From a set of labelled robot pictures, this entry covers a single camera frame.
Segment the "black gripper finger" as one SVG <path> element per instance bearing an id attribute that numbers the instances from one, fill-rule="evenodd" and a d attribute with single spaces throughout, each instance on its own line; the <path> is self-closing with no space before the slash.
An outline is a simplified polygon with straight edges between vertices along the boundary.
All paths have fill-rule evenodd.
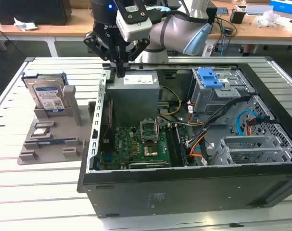
<path id="1" fill-rule="evenodd" d="M 120 77 L 124 77 L 126 71 L 130 70 L 130 62 L 136 58 L 147 48 L 150 44 L 149 39 L 138 39 L 134 42 L 123 42 L 120 46 Z"/>
<path id="2" fill-rule="evenodd" d="M 110 32 L 103 33 L 103 39 L 95 31 L 91 31 L 84 39 L 84 43 L 95 52 L 102 60 L 114 63 L 117 77 L 120 77 L 119 53 Z"/>

